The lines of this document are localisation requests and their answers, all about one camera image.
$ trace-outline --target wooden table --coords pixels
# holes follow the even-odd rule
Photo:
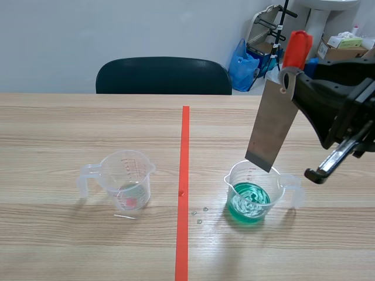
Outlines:
[[[303,179],[256,227],[225,209],[223,177],[243,159],[259,97],[1,94],[0,280],[174,280],[182,106],[190,106],[189,280],[374,280],[375,155],[349,157],[325,185]],[[138,220],[79,168],[121,149],[157,171]],[[302,177],[328,155],[299,114],[275,167]]]

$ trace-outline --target measuring cup handle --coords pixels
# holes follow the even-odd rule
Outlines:
[[[305,190],[301,187],[301,179],[292,175],[280,175],[279,184],[285,190],[294,191],[292,195],[292,208],[299,208],[305,197]]]
[[[88,197],[87,179],[96,179],[99,176],[100,164],[85,165],[80,170],[80,176],[77,179],[77,187],[81,198]]]

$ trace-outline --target black chair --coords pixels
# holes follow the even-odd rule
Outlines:
[[[96,93],[231,95],[232,86],[228,71],[213,61],[134,57],[103,66]]]

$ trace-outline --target measuring cup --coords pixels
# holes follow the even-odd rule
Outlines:
[[[302,204],[304,190],[301,179],[280,174],[275,168],[263,171],[248,160],[234,165],[224,178],[228,184],[227,205],[234,218],[242,222],[257,222],[282,199],[286,190],[293,190],[292,207]]]
[[[81,198],[87,198],[87,179],[96,179],[120,210],[142,208],[150,199],[150,173],[155,165],[141,152],[115,152],[100,164],[85,165],[80,170],[77,187]]]

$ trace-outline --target red tape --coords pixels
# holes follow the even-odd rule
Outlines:
[[[190,108],[183,107],[178,185],[175,281],[188,281],[189,277],[189,135]]]

